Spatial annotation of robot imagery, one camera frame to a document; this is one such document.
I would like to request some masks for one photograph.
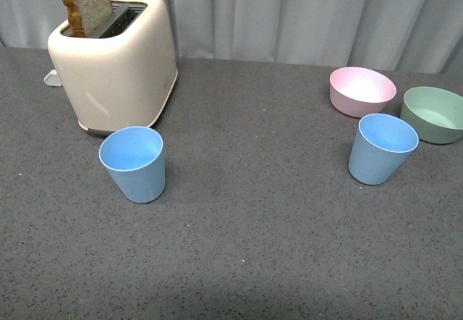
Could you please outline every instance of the curtain fold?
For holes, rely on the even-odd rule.
[[[375,70],[463,68],[463,0],[164,0],[179,56]],[[46,49],[61,0],[1,0],[0,46]]]

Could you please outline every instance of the cup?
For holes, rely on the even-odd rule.
[[[127,127],[110,134],[99,157],[123,194],[135,203],[159,197],[166,185],[162,137],[149,127]]]
[[[350,174],[366,185],[379,185],[418,146],[415,130],[387,114],[369,114],[358,124],[349,159]]]

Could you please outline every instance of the pink bowl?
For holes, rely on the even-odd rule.
[[[374,70],[344,67],[330,76],[331,103],[352,117],[381,112],[396,92],[394,83]]]

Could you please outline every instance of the plastic bowl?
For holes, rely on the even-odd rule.
[[[366,68],[344,67],[330,76],[331,103],[352,117],[381,112],[396,92],[396,86],[386,76]]]
[[[421,140],[453,143],[463,136],[463,97],[436,87],[410,88],[404,94],[400,118]]]

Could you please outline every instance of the white toaster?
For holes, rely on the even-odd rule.
[[[89,38],[73,38],[67,20],[48,52],[80,126],[110,134],[150,127],[177,80],[175,48],[163,0],[111,0],[113,14]]]

